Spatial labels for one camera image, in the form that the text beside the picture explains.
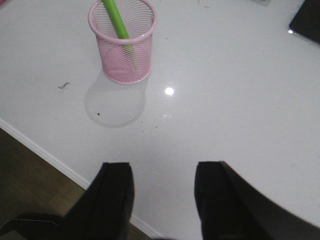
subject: small crumb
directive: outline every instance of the small crumb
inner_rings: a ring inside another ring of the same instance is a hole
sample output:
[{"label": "small crumb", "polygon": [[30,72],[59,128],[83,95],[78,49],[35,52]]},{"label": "small crumb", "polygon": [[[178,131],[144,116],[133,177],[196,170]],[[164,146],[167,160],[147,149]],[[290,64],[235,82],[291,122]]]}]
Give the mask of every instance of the small crumb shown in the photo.
[{"label": "small crumb", "polygon": [[70,82],[66,82],[65,84],[58,86],[59,89],[64,89]]}]

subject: white desk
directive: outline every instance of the white desk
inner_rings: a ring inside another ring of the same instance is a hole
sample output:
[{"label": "white desk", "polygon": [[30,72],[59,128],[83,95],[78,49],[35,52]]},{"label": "white desk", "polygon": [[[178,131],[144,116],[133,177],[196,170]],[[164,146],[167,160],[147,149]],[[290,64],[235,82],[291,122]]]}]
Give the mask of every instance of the white desk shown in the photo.
[{"label": "white desk", "polygon": [[152,73],[122,86],[101,71],[93,0],[7,0],[0,127],[83,187],[130,162],[132,222],[152,236],[201,239],[198,161],[320,226],[320,46],[288,33],[302,0],[257,2],[151,0]]}]

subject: green pen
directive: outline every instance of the green pen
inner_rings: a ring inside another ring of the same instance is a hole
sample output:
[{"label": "green pen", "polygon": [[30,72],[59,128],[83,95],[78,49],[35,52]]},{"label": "green pen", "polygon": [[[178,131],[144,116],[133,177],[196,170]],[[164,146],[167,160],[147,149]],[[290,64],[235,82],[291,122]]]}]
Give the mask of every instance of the green pen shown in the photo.
[{"label": "green pen", "polygon": [[[126,26],[121,18],[121,15],[119,13],[117,4],[115,0],[102,0],[104,7],[106,9],[106,12],[109,15],[109,18],[112,22],[113,28],[116,32],[116,35],[119,39],[129,39],[129,34],[126,30]],[[125,44],[123,45],[123,48],[125,49],[125,52],[127,55],[130,55],[133,57],[133,63],[135,66],[137,66],[137,59],[135,55],[134,46],[132,44]]]}]

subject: pen holder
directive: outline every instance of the pen holder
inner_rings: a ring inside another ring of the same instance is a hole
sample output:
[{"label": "pen holder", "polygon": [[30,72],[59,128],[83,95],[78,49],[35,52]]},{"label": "pen holder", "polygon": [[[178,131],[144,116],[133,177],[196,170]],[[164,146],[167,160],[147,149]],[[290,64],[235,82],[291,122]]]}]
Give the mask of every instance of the pen holder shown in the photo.
[{"label": "pen holder", "polygon": [[118,84],[144,80],[151,72],[152,33],[155,9],[145,0],[115,0],[129,39],[119,39],[101,0],[88,14],[96,36],[104,74]]}]

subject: floor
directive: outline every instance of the floor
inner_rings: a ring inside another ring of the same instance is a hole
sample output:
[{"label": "floor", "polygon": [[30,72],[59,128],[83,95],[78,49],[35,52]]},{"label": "floor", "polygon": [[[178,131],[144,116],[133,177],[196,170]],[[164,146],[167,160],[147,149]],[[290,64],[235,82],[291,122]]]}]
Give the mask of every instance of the floor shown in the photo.
[{"label": "floor", "polygon": [[[22,213],[65,215],[84,189],[0,129],[0,226]],[[17,232],[1,240],[24,240]],[[129,240],[150,240],[130,225]]]}]

